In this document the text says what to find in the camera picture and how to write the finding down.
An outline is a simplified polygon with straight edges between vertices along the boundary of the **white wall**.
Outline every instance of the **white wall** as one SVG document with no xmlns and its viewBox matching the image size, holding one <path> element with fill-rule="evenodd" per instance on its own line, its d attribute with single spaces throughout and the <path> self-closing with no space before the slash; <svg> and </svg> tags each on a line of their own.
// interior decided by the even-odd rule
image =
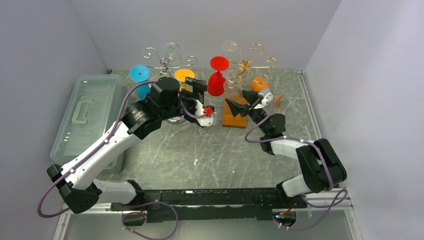
<svg viewBox="0 0 424 240">
<path fill-rule="evenodd" d="M 262 43 L 279 68 L 305 69 L 341 0 L 71 0 L 110 69 L 158 64 L 147 47 L 181 46 L 183 57 L 210 68 L 235 40 L 247 52 Z M 265 61 L 257 60 L 259 65 Z"/>
<path fill-rule="evenodd" d="M 365 239 L 424 234 L 424 3 L 343 0 L 307 68 Z"/>
<path fill-rule="evenodd" d="M 0 239 L 53 238 L 58 218 L 36 211 L 50 151 L 75 77 L 105 72 L 70 1 L 0 1 Z M 54 190 L 43 209 L 62 203 Z"/>
</svg>

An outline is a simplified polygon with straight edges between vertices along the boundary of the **marble surface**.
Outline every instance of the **marble surface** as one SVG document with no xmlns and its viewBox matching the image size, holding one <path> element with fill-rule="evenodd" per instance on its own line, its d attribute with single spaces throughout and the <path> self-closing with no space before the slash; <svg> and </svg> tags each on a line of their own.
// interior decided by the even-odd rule
<svg viewBox="0 0 424 240">
<path fill-rule="evenodd" d="M 196 78 L 207 80 L 212 69 L 193 69 Z M 135 83 L 128 77 L 128 70 L 117 70 L 129 86 Z M 159 72 L 152 71 L 150 76 Z M 316 140 L 314 125 L 307 101 L 295 70 L 261 69 L 252 71 L 269 75 L 271 91 L 284 94 L 275 113 L 286 116 L 288 136 Z M 249 89 L 249 83 L 243 89 Z M 130 103 L 138 100 L 134 92 Z M 214 105 L 218 113 L 217 125 L 201 128 L 184 122 L 180 125 L 162 123 L 143 141 L 129 148 L 124 154 L 120 173 L 101 173 L 97 178 L 121 182 L 135 180 L 143 189 L 213 189 L 259 188 L 276 184 L 299 174 L 297 160 L 269 155 L 259 144 L 247 143 L 244 135 L 254 123 L 248 119 L 247 128 L 222 127 L 223 97 L 205 96 L 205 105 Z M 263 136 L 255 129 L 250 139 Z"/>
</svg>

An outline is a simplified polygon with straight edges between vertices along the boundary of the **transparent plastic box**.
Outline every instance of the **transparent plastic box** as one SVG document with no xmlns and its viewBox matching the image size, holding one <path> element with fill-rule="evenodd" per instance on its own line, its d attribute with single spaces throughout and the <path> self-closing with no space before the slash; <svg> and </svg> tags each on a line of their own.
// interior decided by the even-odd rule
<svg viewBox="0 0 424 240">
<path fill-rule="evenodd" d="M 78 77 L 50 153 L 51 159 L 64 165 L 99 139 L 116 120 L 128 90 L 118 74 Z M 122 153 L 103 172 L 120 172 L 123 158 Z"/>
</svg>

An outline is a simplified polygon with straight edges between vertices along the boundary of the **wooden block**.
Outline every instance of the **wooden block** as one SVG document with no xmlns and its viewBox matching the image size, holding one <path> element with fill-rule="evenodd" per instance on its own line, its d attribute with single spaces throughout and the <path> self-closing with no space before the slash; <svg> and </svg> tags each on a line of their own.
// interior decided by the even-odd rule
<svg viewBox="0 0 424 240">
<path fill-rule="evenodd" d="M 243 98 L 243 100 L 241 100 L 239 103 L 246 104 L 247 101 Z M 222 114 L 222 126 L 228 127 L 228 128 L 240 128 L 240 129 L 245 129 L 248 126 L 248 119 L 246 116 L 241 117 L 240 115 L 237 115 L 236 117 L 234 117 L 231 114 L 230 107 L 225 101 L 225 97 L 224 97 L 224 110 Z"/>
</svg>

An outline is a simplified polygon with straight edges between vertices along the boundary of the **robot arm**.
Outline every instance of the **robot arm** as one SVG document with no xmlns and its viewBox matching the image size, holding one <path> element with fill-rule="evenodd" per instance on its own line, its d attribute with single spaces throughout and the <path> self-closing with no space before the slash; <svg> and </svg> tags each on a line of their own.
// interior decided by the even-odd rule
<svg viewBox="0 0 424 240">
<path fill-rule="evenodd" d="M 260 143 L 262 150 L 268 154 L 287 156 L 299 161 L 302 174 L 285 180 L 276 186 L 283 199 L 287 200 L 301 194 L 319 193 L 329 189 L 331 185 L 326 173 L 327 170 L 334 185 L 346 180 L 346 170 L 327 139 L 304 141 L 287 137 L 283 134 L 286 131 L 286 117 L 280 113 L 267 115 L 262 108 L 272 100 L 269 88 L 264 88 L 259 92 L 243 90 L 243 97 L 248 104 L 239 104 L 228 98 L 225 101 L 228 103 L 233 116 L 238 114 L 242 117 L 249 115 L 253 122 L 259 124 L 258 127 L 264 133 L 264 136 L 260 138 L 260 141 L 250 142 Z M 322 154 L 325 166 L 319 161 L 319 154 L 314 146 Z"/>
<path fill-rule="evenodd" d="M 159 129 L 163 120 L 184 116 L 201 127 L 213 125 L 213 106 L 203 107 L 206 82 L 191 78 L 187 83 L 193 86 L 193 92 L 179 92 L 177 80 L 160 78 L 151 86 L 146 100 L 128 106 L 121 120 L 87 150 L 63 166 L 54 164 L 47 169 L 52 181 L 70 172 L 56 187 L 74 213 L 100 203 L 143 202 L 144 192 L 135 181 L 107 182 L 95 178 L 118 155 Z"/>
</svg>

